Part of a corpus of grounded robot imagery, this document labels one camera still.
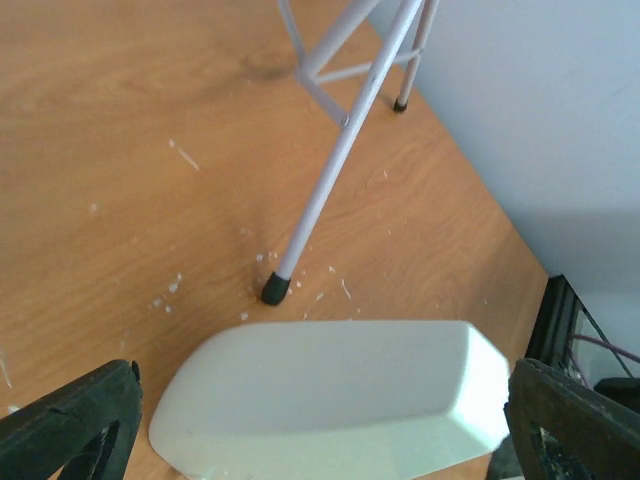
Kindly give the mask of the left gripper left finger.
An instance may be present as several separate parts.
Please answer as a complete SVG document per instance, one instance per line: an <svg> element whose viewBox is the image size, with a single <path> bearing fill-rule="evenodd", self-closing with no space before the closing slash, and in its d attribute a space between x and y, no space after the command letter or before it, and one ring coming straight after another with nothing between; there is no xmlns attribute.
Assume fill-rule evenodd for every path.
<svg viewBox="0 0 640 480"><path fill-rule="evenodd" d="M1 419L3 479L122 479L142 419L139 366L117 359Z"/></svg>

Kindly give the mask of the white metronome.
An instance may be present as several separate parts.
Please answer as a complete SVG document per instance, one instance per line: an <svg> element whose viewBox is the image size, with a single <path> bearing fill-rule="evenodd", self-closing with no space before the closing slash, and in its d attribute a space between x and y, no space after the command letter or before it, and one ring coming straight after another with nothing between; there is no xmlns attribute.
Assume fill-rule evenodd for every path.
<svg viewBox="0 0 640 480"><path fill-rule="evenodd" d="M149 439L190 479L414 479L497 449L509 376L465 321L246 324L183 363Z"/></svg>

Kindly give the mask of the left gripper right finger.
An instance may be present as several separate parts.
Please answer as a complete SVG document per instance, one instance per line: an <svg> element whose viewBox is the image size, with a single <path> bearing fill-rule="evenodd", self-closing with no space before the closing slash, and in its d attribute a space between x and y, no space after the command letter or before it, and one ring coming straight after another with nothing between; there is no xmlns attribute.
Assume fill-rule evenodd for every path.
<svg viewBox="0 0 640 480"><path fill-rule="evenodd" d="M509 379L509 434L489 479L637 479L639 382L605 379L590 389L534 359Z"/></svg>

